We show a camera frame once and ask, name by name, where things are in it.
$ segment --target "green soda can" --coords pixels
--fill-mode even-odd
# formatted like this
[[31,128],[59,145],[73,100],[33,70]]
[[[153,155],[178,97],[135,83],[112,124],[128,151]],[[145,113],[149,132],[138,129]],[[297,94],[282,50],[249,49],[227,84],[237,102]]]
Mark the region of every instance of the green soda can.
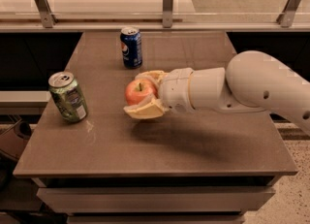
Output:
[[70,72],[52,75],[49,92],[62,117],[70,122],[78,122],[87,116],[87,106],[77,79]]

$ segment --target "can lid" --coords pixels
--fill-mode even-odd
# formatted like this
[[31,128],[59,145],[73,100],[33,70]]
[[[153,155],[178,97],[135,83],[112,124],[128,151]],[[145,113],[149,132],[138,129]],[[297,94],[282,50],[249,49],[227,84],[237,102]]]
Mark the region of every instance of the can lid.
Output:
[[135,35],[135,34],[139,33],[139,30],[137,29],[137,27],[126,26],[126,27],[122,28],[121,33],[125,34],[125,35]]
[[59,72],[52,75],[49,80],[48,84],[55,88],[60,88],[69,85],[75,76],[70,72]]

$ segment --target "table top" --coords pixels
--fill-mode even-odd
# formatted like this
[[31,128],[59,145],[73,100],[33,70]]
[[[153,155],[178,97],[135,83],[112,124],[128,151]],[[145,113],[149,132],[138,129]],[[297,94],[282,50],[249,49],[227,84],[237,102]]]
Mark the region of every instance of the table top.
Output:
[[69,124],[47,104],[16,168],[18,177],[281,176],[296,166],[268,112],[213,111],[132,119],[124,90],[147,70],[225,67],[234,56],[224,32],[142,33],[143,65],[123,66],[119,33],[84,33],[67,70],[89,115]]

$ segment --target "drawer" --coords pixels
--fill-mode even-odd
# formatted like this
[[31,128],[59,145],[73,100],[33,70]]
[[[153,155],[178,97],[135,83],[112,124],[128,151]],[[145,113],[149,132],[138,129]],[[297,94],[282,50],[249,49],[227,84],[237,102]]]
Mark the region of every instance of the drawer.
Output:
[[38,197],[55,212],[234,212],[257,210],[271,187],[40,188]]
[[241,224],[240,215],[72,216],[68,224]]

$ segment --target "soda can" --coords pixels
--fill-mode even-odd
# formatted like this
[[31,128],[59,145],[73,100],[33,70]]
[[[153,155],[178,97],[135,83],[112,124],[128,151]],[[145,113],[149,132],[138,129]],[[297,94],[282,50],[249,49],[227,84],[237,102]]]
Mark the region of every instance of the soda can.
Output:
[[121,30],[120,41],[125,67],[130,69],[142,65],[141,34],[137,27],[124,27]]
[[87,106],[75,76],[70,72],[59,72],[49,80],[49,92],[62,117],[78,122],[87,116]]

